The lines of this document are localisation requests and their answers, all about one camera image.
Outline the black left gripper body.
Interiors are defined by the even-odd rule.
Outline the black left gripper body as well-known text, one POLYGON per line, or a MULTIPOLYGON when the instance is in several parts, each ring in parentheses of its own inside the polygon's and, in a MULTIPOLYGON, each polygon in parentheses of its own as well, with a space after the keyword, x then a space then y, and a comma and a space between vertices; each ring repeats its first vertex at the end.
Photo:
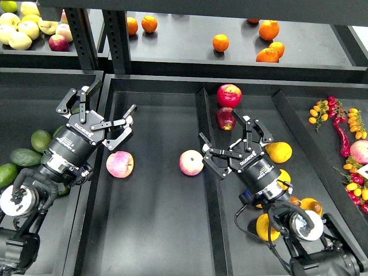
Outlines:
POLYGON ((80 122, 79 114, 70 117, 69 122, 48 144, 49 158, 45 166, 57 173, 83 166, 95 149, 105 138, 105 131, 92 130, 104 118, 91 110, 86 114, 86 121, 80 122))

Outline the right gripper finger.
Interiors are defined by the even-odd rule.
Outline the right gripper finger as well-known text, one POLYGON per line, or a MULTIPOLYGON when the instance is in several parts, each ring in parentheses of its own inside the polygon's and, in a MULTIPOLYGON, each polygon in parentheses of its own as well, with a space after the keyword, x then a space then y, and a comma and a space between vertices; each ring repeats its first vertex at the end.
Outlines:
POLYGON ((247 152, 255 150, 256 147, 264 148, 274 141, 272 134, 260 119, 252 119, 248 115, 241 115, 238 110, 233 110, 232 115, 243 128, 241 141, 244 143, 244 149, 247 152))
POLYGON ((198 138, 202 143, 201 151, 203 153, 204 165, 210 168, 221 179, 225 179, 232 172, 228 164, 230 159, 240 160, 242 154, 231 150, 215 148, 203 132, 199 133, 198 138))

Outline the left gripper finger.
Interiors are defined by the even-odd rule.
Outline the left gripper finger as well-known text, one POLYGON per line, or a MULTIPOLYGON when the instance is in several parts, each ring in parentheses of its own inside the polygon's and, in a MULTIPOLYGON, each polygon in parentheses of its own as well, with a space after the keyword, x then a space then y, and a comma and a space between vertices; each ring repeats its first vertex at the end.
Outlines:
POLYGON ((87 122, 87 111, 89 111, 90 107, 90 97, 92 97, 101 87, 102 81, 96 78, 90 86, 83 86, 79 90, 71 88, 55 109, 56 113, 65 118, 70 118, 72 116, 71 108, 77 102, 79 104, 79 122, 87 122))
POLYGON ((123 117, 115 121, 102 121, 98 124, 92 124, 90 130, 96 132, 99 130, 105 130, 107 133, 118 131, 120 134, 114 139, 108 139, 107 137, 102 141, 102 144, 109 150, 115 150, 120 144, 124 144, 128 141, 132 135, 133 117, 132 114, 137 110, 137 105, 133 104, 125 112, 123 117))

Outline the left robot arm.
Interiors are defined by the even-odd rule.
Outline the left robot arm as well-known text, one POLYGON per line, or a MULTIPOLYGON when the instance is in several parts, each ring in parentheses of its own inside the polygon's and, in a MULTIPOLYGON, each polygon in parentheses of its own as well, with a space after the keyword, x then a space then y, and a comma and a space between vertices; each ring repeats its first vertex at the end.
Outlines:
POLYGON ((1 228, 1 275, 24 274, 36 261, 39 230, 54 201, 67 189, 93 175, 92 153, 104 145, 112 151, 132 135, 132 105, 121 119, 107 121, 89 108, 89 97, 102 86, 71 88, 56 108, 68 121, 43 150, 36 168, 23 167, 1 192, 1 218, 13 219, 13 228, 1 228))

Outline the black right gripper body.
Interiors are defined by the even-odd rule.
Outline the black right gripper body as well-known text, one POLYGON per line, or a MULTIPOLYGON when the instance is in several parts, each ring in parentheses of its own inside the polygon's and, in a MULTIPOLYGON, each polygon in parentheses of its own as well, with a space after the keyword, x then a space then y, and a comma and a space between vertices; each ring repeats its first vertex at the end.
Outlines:
POLYGON ((284 195, 278 183, 281 172, 263 151, 235 154, 228 164, 254 200, 275 201, 284 195))

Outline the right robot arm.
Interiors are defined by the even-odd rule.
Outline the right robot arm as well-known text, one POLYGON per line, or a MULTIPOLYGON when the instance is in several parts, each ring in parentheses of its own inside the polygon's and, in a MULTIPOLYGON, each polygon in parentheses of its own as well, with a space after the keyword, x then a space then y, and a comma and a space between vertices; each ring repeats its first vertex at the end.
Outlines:
POLYGON ((259 119, 231 113, 243 128, 240 139, 227 149, 218 149, 200 133, 203 163, 221 179, 234 173, 246 187, 239 195, 242 207, 260 206, 266 218, 266 237, 242 232, 264 243, 289 275, 361 275, 367 271, 364 256, 353 245, 335 218, 292 202, 293 186, 281 179, 281 172, 266 152, 273 142, 259 119))

